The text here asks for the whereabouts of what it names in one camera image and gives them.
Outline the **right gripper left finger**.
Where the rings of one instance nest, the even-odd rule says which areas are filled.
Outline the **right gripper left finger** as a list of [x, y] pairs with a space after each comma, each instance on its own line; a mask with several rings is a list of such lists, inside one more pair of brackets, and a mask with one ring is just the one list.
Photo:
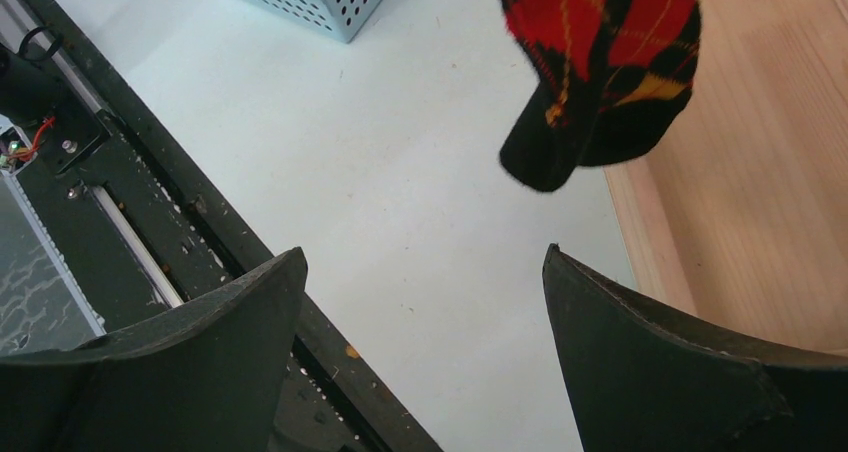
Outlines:
[[1, 361], [5, 451], [262, 451], [308, 265], [291, 249], [69, 351]]

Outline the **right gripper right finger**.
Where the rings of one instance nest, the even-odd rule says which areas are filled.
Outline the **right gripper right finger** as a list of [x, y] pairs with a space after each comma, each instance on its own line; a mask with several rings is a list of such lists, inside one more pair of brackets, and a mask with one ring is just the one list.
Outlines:
[[544, 295], [587, 451], [843, 451], [847, 360], [714, 325], [551, 245]]

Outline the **red black argyle sock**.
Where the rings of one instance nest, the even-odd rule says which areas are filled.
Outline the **red black argyle sock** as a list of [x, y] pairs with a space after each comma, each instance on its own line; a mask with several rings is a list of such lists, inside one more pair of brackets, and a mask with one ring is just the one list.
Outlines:
[[644, 156], [693, 94], [700, 0], [500, 0], [538, 77], [500, 152], [535, 191]]

